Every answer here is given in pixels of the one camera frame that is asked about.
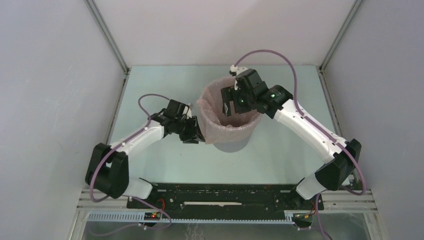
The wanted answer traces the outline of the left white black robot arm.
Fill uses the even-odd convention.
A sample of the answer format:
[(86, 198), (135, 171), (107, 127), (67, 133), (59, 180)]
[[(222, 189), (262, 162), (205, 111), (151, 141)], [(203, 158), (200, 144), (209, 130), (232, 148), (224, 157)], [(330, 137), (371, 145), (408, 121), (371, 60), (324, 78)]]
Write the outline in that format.
[(158, 194), (153, 184), (130, 170), (130, 160), (164, 137), (176, 134), (184, 144), (204, 142), (198, 119), (191, 107), (171, 99), (166, 108), (154, 113), (146, 125), (125, 139), (112, 144), (97, 144), (92, 151), (85, 182), (90, 189), (117, 199), (137, 197), (145, 208), (153, 208)]

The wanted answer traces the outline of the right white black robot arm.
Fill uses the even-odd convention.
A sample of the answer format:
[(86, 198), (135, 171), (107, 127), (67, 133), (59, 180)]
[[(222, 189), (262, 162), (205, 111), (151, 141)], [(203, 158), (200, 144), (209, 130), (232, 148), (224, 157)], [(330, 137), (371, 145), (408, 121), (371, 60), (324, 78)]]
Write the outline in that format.
[(256, 110), (288, 127), (321, 156), (323, 166), (296, 185), (291, 204), (304, 209), (317, 194), (338, 190), (358, 165), (361, 143), (356, 139), (347, 141), (327, 129), (284, 87), (267, 87), (256, 70), (231, 66), (229, 73), (235, 82), (221, 89), (225, 116)]

